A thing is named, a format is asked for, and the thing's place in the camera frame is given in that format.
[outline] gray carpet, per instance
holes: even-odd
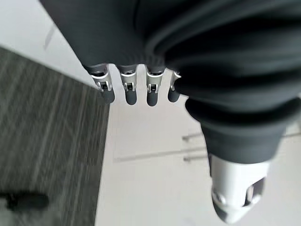
[[[49,195],[1,226],[93,226],[109,107],[97,90],[0,48],[0,191]]]

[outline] black fabric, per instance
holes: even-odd
[[[41,2],[83,65],[180,72],[176,91],[221,158],[270,159],[300,111],[300,0]]]

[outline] striped carpet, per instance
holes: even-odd
[[[94,225],[108,114],[96,90],[0,48],[0,191],[50,198],[45,212],[1,208],[1,226]]]

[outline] white floor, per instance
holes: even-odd
[[[144,72],[139,67],[140,78]],[[116,88],[110,109],[103,172],[95,225],[197,226],[224,225],[211,203],[206,145],[199,123],[184,109],[185,98],[167,101],[170,73],[158,106],[146,105],[144,81],[138,102],[128,106]],[[261,202],[237,225],[295,224],[301,199],[300,125],[287,130],[270,169]],[[186,135],[192,135],[187,142]]]

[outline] silver metal joint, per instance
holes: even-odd
[[[170,89],[172,91],[174,91],[174,82],[179,79],[181,76],[180,76],[180,73],[179,72],[173,72],[172,76],[171,76],[171,79],[170,79]]]
[[[121,81],[126,92],[136,91],[137,89],[137,72],[131,71],[127,73],[120,73]]]
[[[150,72],[148,68],[146,68],[146,87],[148,93],[158,93],[162,76],[164,71],[158,71],[158,72]]]
[[[93,73],[91,76],[102,93],[112,90],[112,79],[108,68],[106,68],[103,72]]]

